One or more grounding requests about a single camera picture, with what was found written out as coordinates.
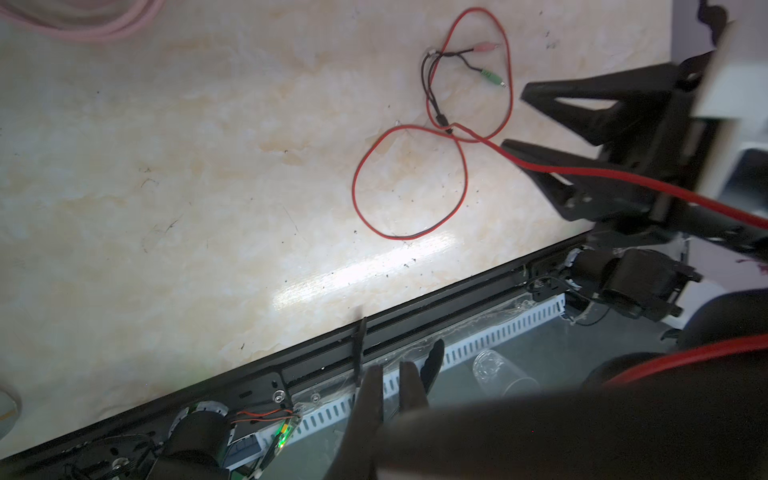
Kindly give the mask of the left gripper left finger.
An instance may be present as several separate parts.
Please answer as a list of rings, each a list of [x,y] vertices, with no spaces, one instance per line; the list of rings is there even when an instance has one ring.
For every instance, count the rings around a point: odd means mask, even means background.
[[[383,369],[365,373],[344,436],[324,479],[370,479],[374,437],[383,423]]]

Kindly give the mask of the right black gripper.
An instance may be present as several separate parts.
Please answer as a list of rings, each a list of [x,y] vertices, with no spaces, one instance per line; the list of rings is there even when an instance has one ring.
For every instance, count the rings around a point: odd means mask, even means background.
[[[623,135],[623,166],[632,173],[693,189],[714,164],[722,120],[691,116],[712,52],[576,80],[530,82],[521,100],[593,146]],[[517,140],[501,148],[544,167],[607,167],[611,163]],[[623,218],[623,244],[644,246],[688,234],[720,246],[765,246],[767,230],[691,201],[620,180],[563,173],[525,173],[568,221]]]

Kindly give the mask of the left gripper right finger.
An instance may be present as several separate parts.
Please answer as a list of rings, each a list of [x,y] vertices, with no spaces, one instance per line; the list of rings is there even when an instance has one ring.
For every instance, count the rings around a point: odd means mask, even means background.
[[[420,371],[413,362],[399,365],[399,411],[401,413],[428,407],[427,394]]]

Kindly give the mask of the pink headphones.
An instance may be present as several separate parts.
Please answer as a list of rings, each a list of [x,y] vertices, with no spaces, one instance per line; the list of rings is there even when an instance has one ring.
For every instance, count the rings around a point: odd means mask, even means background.
[[[148,27],[165,1],[2,1],[1,20],[73,43],[107,43]]]

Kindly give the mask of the white black headphones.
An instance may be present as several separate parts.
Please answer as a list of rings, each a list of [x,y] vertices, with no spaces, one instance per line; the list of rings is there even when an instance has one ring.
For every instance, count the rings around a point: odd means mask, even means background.
[[[680,347],[554,393],[407,413],[373,451],[381,479],[763,479],[767,294],[720,296]]]

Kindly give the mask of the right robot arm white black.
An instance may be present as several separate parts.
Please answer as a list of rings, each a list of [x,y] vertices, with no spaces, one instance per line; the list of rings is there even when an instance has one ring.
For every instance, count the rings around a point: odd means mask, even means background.
[[[767,257],[765,227],[671,193],[690,193],[701,179],[718,131],[708,120],[696,140],[687,138],[710,59],[702,54],[680,64],[528,84],[524,101],[598,146],[594,159],[511,139],[501,145],[563,218],[593,223],[557,279],[630,318],[681,315],[678,295],[700,275],[658,251],[679,234],[753,260]]]

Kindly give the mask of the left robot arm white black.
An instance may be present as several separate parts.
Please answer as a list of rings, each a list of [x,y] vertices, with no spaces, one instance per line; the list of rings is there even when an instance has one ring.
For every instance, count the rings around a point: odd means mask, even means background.
[[[370,366],[360,378],[349,410],[347,427],[327,479],[374,479],[374,436],[384,423],[384,370]],[[229,479],[225,467],[230,450],[238,444],[233,434],[250,423],[278,429],[263,456],[247,476],[259,479],[297,432],[301,411],[278,408],[256,413],[229,412],[214,405],[187,408],[180,414],[167,440],[159,445],[146,435],[120,435],[95,441],[67,467],[72,479]]]

